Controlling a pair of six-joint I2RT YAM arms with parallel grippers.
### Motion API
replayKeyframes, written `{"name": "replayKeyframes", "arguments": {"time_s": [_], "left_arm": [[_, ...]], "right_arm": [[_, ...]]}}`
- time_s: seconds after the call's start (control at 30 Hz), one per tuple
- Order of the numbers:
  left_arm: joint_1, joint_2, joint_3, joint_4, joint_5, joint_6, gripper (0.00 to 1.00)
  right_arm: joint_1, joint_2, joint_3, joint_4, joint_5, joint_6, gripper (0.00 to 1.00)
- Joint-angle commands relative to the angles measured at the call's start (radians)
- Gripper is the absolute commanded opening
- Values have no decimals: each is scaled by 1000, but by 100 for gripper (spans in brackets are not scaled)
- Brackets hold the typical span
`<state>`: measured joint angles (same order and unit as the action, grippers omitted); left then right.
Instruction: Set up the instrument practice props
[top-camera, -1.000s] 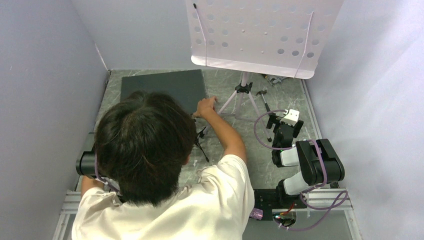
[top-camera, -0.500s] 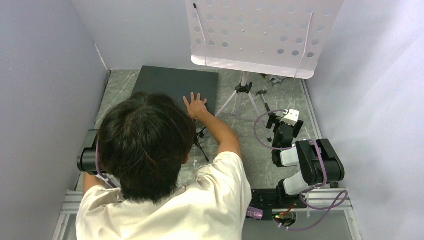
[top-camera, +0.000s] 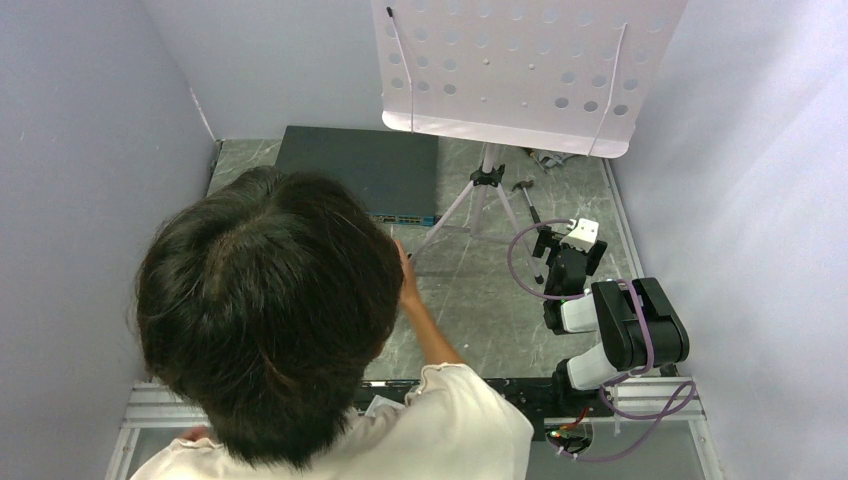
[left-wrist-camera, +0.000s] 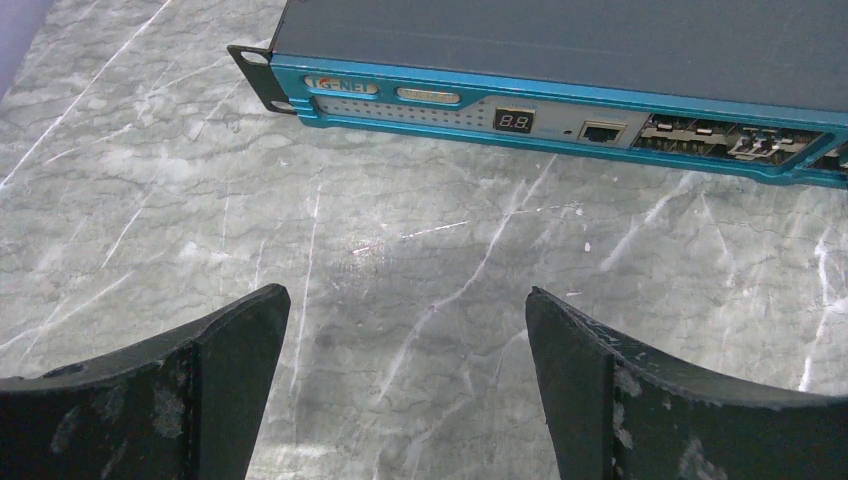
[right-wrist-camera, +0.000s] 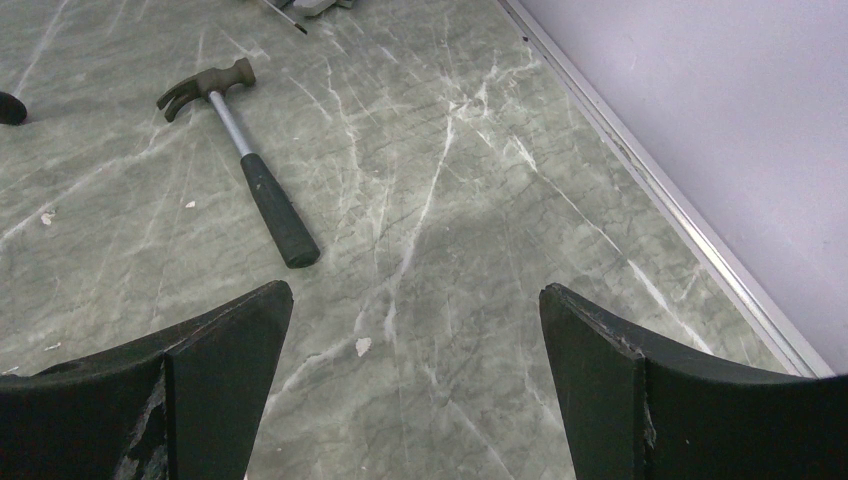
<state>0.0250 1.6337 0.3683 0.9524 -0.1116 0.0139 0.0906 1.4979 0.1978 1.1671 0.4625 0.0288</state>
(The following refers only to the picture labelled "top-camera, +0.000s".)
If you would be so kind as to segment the pink music stand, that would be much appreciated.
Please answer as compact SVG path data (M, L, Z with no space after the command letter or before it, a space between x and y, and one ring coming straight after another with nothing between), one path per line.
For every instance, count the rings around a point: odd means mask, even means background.
M624 155L683 1L375 1L382 121L395 131Z

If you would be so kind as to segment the dark network switch box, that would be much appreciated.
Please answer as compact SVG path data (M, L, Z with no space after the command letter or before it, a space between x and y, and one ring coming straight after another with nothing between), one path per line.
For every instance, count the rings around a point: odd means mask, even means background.
M320 172L348 188L382 223L437 222L436 136L361 129L289 126L275 167Z

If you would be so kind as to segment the person's right forearm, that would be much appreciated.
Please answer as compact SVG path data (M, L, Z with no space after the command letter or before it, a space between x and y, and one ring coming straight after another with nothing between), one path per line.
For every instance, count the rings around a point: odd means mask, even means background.
M427 365L464 364L418 296L405 297L401 307L416 335Z

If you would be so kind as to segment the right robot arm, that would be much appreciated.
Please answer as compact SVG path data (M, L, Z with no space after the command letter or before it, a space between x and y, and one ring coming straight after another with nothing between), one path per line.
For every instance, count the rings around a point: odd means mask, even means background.
M566 234L537 229L532 255L543 258L543 320L556 335L597 333L596 345L561 361L552 381L566 395L598 389L624 375L677 364L689 356L688 333L655 278L592 284L607 244L597 225L580 222Z

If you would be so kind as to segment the person's right hand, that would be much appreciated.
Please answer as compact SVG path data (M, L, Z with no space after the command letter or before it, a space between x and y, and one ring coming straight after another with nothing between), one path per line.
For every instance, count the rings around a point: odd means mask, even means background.
M403 285L399 294L399 301L404 310L409 310L421 303L417 277L414 272L410 255L407 253L402 243L397 239L394 240L394 243L397 248L404 276Z

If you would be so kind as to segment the person's left hand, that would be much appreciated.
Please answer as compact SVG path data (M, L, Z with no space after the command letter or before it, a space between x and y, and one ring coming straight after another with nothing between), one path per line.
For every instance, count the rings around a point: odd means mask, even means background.
M209 434L209 429L208 429L207 426L198 425L198 426L191 427L191 428L185 430L184 432L182 432L179 435L178 439L183 440L183 441L188 441L188 442L196 442L196 441L202 440L204 438L207 438L208 434Z

